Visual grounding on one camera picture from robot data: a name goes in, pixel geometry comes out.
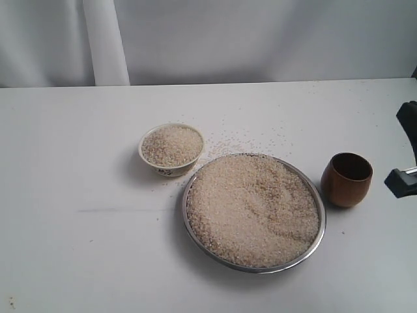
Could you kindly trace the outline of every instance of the brown cup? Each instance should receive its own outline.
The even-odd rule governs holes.
[[[353,207],[361,202],[372,178],[371,164],[354,153],[332,157],[321,177],[321,190],[327,199],[340,207]]]

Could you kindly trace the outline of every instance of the white backdrop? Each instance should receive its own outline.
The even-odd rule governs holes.
[[[416,0],[0,0],[0,86],[409,77]]]

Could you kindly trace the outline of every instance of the white rice grain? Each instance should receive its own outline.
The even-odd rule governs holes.
[[[203,139],[194,129],[168,125],[143,140],[142,154],[151,164],[174,168],[194,160],[202,148]]]
[[[230,155],[201,169],[187,208],[199,240],[217,256],[272,267],[304,253],[319,231],[310,191],[267,156]]]

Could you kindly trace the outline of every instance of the white ceramic bowl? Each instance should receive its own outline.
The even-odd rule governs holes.
[[[168,126],[181,126],[181,127],[186,127],[189,129],[194,130],[196,133],[198,133],[201,137],[201,142],[203,143],[203,145],[201,146],[201,151],[200,153],[189,163],[185,163],[183,165],[180,166],[175,166],[173,168],[165,168],[162,166],[158,166],[155,164],[150,163],[144,156],[142,153],[142,145],[143,145],[143,140],[145,140],[145,138],[147,136],[149,136],[150,134],[152,134],[153,132],[156,132],[158,129],[164,128],[164,127],[168,127]],[[168,124],[163,124],[157,127],[152,128],[150,131],[148,131],[145,135],[143,135],[143,137],[141,138],[141,141],[139,142],[139,147],[137,148],[137,150],[139,151],[139,155],[141,157],[141,159],[148,164],[156,173],[158,173],[159,175],[162,176],[166,176],[166,177],[178,177],[181,175],[186,174],[188,171],[190,171],[195,163],[197,163],[198,158],[201,156],[201,154],[204,151],[204,137],[203,135],[200,133],[200,131],[198,131],[197,129],[195,129],[194,127],[191,127],[189,125],[185,125],[185,124],[179,124],[179,123],[168,123]]]

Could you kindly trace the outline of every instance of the metal plate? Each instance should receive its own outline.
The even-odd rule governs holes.
[[[246,266],[231,263],[231,262],[215,255],[209,249],[207,249],[200,242],[200,240],[197,238],[197,236],[195,235],[195,233],[194,233],[194,231],[193,231],[193,229],[190,225],[190,222],[188,221],[188,215],[187,215],[188,194],[190,192],[190,189],[192,188],[193,182],[197,178],[197,174],[199,173],[199,171],[201,171],[201,169],[199,171],[197,171],[197,173],[195,173],[193,177],[191,177],[190,181],[186,185],[184,195],[182,197],[182,217],[184,219],[184,225],[185,225],[185,228],[186,228],[188,234],[190,235],[190,237],[192,238],[194,243],[206,255],[210,256],[212,259],[216,260],[217,262],[219,262],[219,263],[221,263],[221,264],[223,264],[227,267],[230,267],[231,269],[236,269],[238,271],[243,271],[243,272],[247,272],[247,273],[257,273],[257,274],[277,273],[277,272],[280,272],[280,271],[284,271],[286,269],[290,269],[290,268],[294,267],[295,265],[303,262],[309,256],[311,256],[313,254],[313,252],[317,249],[317,247],[319,246],[319,244],[321,242],[321,239],[324,236],[324,231],[326,229],[326,210],[324,209],[324,205],[323,205],[323,202],[321,201],[320,194],[317,191],[317,189],[315,188],[314,184],[299,169],[297,169],[296,167],[286,163],[283,160],[280,160],[278,158],[274,158],[273,156],[256,154],[256,153],[237,153],[237,154],[234,154],[234,155],[235,156],[237,156],[237,155],[248,155],[248,156],[251,156],[251,157],[262,157],[262,156],[264,156],[264,157],[268,157],[268,158],[273,158],[277,162],[283,164],[289,171],[297,174],[301,178],[301,180],[307,186],[308,190],[311,192],[311,195],[314,198],[314,201],[315,201],[315,204],[316,204],[316,207],[317,207],[317,211],[318,211],[318,214],[319,214],[319,232],[317,233],[317,236],[316,236],[314,242],[305,251],[305,253],[301,254],[299,257],[295,258],[294,260],[292,260],[290,262],[284,263],[282,265],[277,265],[277,266],[274,266],[274,267],[246,267]]]

